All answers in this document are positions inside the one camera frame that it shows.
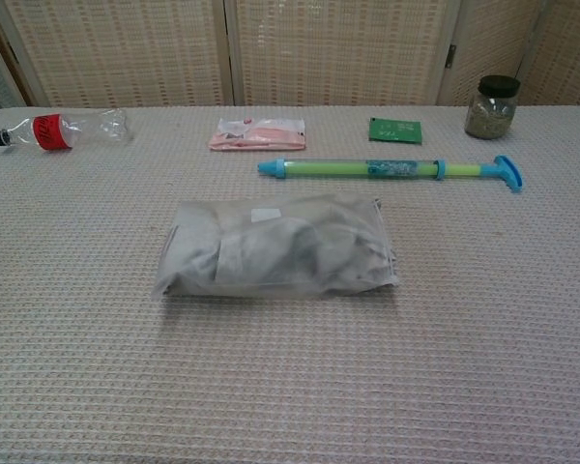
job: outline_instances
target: blue nozzle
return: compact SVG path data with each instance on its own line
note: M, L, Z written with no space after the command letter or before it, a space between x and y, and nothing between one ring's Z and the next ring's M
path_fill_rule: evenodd
M272 161L258 162L258 172L268 176L275 176L278 179L285 179L285 160L283 158L278 158Z
M498 177L503 179L511 191L520 191L524 183L515 163L505 155L494 158L496 166L482 164L480 177Z

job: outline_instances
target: white tablecloth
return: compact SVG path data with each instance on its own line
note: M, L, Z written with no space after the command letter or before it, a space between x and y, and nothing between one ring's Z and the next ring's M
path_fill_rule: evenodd
M134 140L0 148L0 462L580 462L580 108L128 109ZM47 110L0 111L0 128ZM302 117L302 158L490 162L501 181L261 178L219 117ZM422 145L369 142L369 117ZM179 202L382 199L401 285L327 301L149 295Z

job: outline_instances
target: plastic bottle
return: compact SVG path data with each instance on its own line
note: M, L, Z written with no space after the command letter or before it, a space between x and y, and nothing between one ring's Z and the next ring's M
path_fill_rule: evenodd
M0 130L0 146L34 145L44 150L63 150L85 141L120 141L127 135L125 120L123 109L27 118L12 129Z

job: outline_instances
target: green tube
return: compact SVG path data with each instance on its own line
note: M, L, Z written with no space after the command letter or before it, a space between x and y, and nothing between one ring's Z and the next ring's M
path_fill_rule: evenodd
M451 164L436 161L399 159L271 159L258 163L258 172L267 176L287 177L363 177L368 179L416 179L430 177L496 177L513 191L522 189L523 181L515 163L505 155L494 158L495 164Z
M370 177L417 178L436 177L438 166L433 162L399 160L302 160L294 159L284 164L286 177Z

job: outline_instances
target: plastic bag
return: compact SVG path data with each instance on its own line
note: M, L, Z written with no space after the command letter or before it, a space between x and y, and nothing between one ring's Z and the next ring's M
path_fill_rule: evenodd
M349 295L397 283L393 260L372 198L186 202L162 249L152 297Z
M219 120L209 142L211 150L302 150L305 148L303 119Z

